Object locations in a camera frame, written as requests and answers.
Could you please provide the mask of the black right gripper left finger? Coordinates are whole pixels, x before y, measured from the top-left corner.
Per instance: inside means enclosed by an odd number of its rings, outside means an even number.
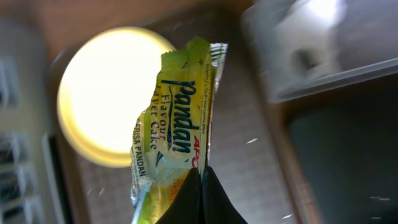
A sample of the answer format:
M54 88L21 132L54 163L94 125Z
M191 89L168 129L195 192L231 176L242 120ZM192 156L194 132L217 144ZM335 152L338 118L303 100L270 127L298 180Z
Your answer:
M199 224L201 222L201 178L190 169L177 196L156 224Z

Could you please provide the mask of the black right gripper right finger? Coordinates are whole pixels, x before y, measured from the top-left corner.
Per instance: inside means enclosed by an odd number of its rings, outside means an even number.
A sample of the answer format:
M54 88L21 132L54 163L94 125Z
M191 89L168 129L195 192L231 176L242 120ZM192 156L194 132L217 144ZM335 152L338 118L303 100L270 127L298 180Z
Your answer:
M210 166L205 167L201 192L203 218L206 224L247 224L234 208Z

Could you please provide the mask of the green pandan cake wrapper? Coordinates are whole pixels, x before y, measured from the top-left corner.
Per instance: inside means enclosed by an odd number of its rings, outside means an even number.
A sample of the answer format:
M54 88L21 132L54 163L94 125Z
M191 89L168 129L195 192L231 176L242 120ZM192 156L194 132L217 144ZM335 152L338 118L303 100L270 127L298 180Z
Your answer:
M227 43L195 37L185 48L162 54L150 105L132 136L133 223L156 223L190 169L203 172L227 49Z

